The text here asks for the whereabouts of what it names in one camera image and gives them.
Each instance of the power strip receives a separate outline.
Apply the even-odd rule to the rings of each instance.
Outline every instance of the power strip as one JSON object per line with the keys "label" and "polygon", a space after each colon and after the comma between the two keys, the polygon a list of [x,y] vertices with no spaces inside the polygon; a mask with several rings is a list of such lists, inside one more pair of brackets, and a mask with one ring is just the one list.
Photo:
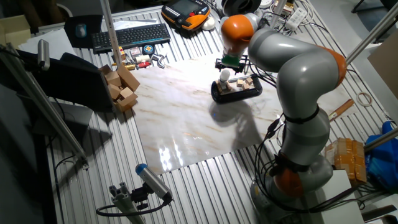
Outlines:
{"label": "power strip", "polygon": [[286,28],[290,30],[296,30],[300,23],[305,19],[308,12],[302,8],[298,8],[292,15],[292,17],[286,22]]}

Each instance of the clamp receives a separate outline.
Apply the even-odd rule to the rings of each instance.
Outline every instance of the clamp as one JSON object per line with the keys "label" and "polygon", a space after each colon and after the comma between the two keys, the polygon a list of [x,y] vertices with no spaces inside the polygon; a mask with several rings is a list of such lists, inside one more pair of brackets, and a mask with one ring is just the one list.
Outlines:
{"label": "clamp", "polygon": [[163,55],[156,55],[156,54],[153,54],[153,55],[152,55],[152,58],[151,58],[151,60],[157,61],[157,66],[158,66],[159,68],[164,69],[164,68],[165,68],[165,65],[162,63],[162,62],[163,62],[163,59],[164,59],[164,56],[163,56]]}

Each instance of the wooden block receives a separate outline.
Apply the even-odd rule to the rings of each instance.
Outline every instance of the wooden block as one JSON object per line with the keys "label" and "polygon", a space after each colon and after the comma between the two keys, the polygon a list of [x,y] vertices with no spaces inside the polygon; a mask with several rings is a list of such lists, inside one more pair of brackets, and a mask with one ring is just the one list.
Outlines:
{"label": "wooden block", "polygon": [[99,68],[98,70],[101,71],[104,75],[112,72],[112,69],[109,67],[109,65],[105,65],[105,66]]}
{"label": "wooden block", "polygon": [[125,60],[126,59],[126,53],[124,53],[124,50],[123,50],[122,47],[119,47],[119,50],[120,50],[120,56],[122,57],[122,60]]}
{"label": "wooden block", "polygon": [[249,84],[249,85],[251,85],[251,84],[253,83],[253,79],[250,78],[250,77],[247,78],[245,81],[246,81],[246,83]]}
{"label": "wooden block", "polygon": [[125,87],[122,91],[120,91],[120,95],[123,96],[123,98],[127,98],[134,94],[129,87]]}
{"label": "wooden block", "polygon": [[243,84],[242,89],[243,89],[243,90],[248,90],[248,89],[250,89],[249,84],[247,84],[247,83]]}
{"label": "wooden block", "polygon": [[133,100],[132,102],[130,102],[129,104],[127,104],[126,106],[121,106],[119,103],[114,103],[116,108],[120,111],[120,112],[125,112],[126,110],[130,109],[132,106],[134,106],[137,103],[137,100]]}
{"label": "wooden block", "polygon": [[129,104],[131,104],[135,99],[137,99],[137,95],[135,95],[134,93],[131,94],[130,96],[128,96],[127,98],[121,100],[120,102],[118,102],[121,106],[127,106]]}
{"label": "wooden block", "polygon": [[133,91],[137,90],[139,87],[139,81],[124,65],[118,68],[118,74],[128,87],[130,87]]}
{"label": "wooden block", "polygon": [[243,80],[237,80],[236,81],[236,86],[237,87],[242,87],[243,86]]}
{"label": "wooden block", "polygon": [[231,84],[229,84],[229,81],[226,82],[226,89],[232,90],[232,86],[231,86]]}
{"label": "wooden block", "polygon": [[116,100],[119,97],[121,92],[121,90],[116,85],[113,84],[108,84],[108,90],[109,93],[111,94],[112,99],[114,100]]}
{"label": "wooden block", "polygon": [[220,81],[216,80],[216,84],[217,84],[218,92],[221,93],[223,91],[223,89],[222,89],[222,87],[220,85]]}
{"label": "wooden block", "polygon": [[116,86],[122,85],[120,77],[117,72],[109,72],[108,74],[105,75],[105,79],[108,82],[108,84],[113,84]]}

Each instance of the blue object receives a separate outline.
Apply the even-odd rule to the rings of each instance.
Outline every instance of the blue object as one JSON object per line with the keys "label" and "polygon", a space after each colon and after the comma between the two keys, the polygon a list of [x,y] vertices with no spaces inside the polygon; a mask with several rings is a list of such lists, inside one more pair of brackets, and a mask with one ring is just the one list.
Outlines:
{"label": "blue object", "polygon": [[152,46],[152,45],[145,45],[143,48],[142,48],[142,51],[143,51],[143,53],[142,54],[144,54],[144,55],[150,55],[150,54],[153,54],[154,53],[154,50],[155,50],[155,48],[154,48],[154,46]]}
{"label": "blue object", "polygon": [[148,167],[147,164],[139,164],[136,166],[136,173],[139,175],[146,167]]}
{"label": "blue object", "polygon": [[[391,122],[382,125],[382,133],[392,131]],[[366,144],[381,135],[369,136]],[[366,172],[392,193],[398,193],[398,140],[390,141],[374,148],[365,157]]]}
{"label": "blue object", "polygon": [[75,35],[78,38],[85,38],[87,36],[86,24],[77,24]]}

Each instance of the small wooden block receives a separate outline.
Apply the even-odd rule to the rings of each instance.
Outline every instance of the small wooden block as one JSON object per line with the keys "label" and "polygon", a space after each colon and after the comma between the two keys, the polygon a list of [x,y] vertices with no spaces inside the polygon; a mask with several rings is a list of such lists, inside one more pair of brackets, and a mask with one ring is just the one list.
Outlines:
{"label": "small wooden block", "polygon": [[246,79],[246,83],[249,84],[249,85],[251,85],[251,84],[253,83],[253,79],[250,78],[250,77],[247,78],[247,79]]}
{"label": "small wooden block", "polygon": [[226,82],[226,88],[228,90],[232,90],[232,86],[231,86],[231,84],[229,84],[229,81]]}
{"label": "small wooden block", "polygon": [[216,80],[216,84],[217,84],[218,92],[221,93],[223,91],[223,89],[222,89],[222,87],[220,85],[220,81]]}
{"label": "small wooden block", "polygon": [[248,89],[250,89],[249,84],[247,84],[247,83],[243,84],[242,89],[243,89],[243,90],[248,90]]}
{"label": "small wooden block", "polygon": [[237,87],[242,87],[243,86],[243,80],[237,80],[236,81],[236,86]]}
{"label": "small wooden block", "polygon": [[108,74],[105,75],[105,79],[108,82],[108,84],[113,84],[116,86],[122,85],[122,82],[117,72],[109,72]]}
{"label": "small wooden block", "polygon": [[133,94],[132,90],[130,90],[130,88],[125,87],[121,92],[120,95],[123,96],[123,98],[127,98],[129,96],[131,96]]}
{"label": "small wooden block", "polygon": [[111,94],[112,99],[116,100],[119,97],[121,90],[116,85],[109,84],[108,90],[109,93]]}

